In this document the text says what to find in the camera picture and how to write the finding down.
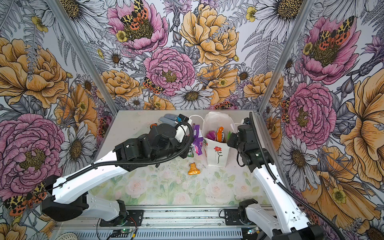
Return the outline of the purple Fox's candy bag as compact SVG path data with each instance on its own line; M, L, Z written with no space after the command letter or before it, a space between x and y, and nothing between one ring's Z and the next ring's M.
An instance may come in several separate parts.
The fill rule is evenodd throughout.
M193 124L193 137L194 137L194 141L192 143L192 146L196 154L200 156L203 154L203 141L204 141L200 125Z

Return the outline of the white paper bag red flower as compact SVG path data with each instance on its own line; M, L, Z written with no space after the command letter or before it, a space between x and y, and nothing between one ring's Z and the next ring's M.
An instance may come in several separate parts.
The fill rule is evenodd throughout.
M193 124L200 127L203 137L203 154L208 166L224 168L228 163L229 138L235 133L236 124L223 112L209 112L202 117L192 115Z

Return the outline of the purple snack packet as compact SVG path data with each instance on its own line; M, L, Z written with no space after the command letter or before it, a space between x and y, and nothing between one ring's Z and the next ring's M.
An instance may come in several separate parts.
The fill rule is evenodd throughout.
M209 131L206 134L206 138L209 139L209 140L212 140L212 141L216 141L216 139L217 139L217 132L216 131Z

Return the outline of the green yellow candy bag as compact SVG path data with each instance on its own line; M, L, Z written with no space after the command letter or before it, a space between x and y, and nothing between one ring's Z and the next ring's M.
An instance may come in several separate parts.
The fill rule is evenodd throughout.
M194 157L194 150L193 150L193 148L189 149L189 151L187 153L187 157L189 157L189 158L193 158Z

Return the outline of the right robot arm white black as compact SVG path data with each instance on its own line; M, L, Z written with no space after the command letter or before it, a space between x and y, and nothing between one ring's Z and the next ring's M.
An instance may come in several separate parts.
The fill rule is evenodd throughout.
M238 211L243 223L254 223L272 240L321 240L323 229L312 224L297 205L278 176L274 161L262 147L253 117L248 117L232 133L228 146L238 152L238 158L256 177L270 201L274 214L265 211L254 199L240 202Z

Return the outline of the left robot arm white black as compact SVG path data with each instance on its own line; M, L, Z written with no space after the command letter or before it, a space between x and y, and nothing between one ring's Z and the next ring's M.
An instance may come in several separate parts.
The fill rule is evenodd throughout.
M123 224L128 218L124 201L99 199L89 190L137 168L185 158L193 141L193 128L188 122L151 127L148 134L116 145L104 157L79 171L47 179L46 189L50 195L41 203L42 213L57 222L85 217Z

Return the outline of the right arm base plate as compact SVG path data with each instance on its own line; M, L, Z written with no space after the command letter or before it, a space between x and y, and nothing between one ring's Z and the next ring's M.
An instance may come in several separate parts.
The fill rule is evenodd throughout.
M250 226L255 225L249 220L241 218L238 209L224 209L223 215L226 226Z

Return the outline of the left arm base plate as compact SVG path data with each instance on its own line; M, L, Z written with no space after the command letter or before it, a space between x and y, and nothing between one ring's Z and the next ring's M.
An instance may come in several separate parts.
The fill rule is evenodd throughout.
M100 227L140 227L144 218L143 210L127 210L125 215L107 222L101 220Z

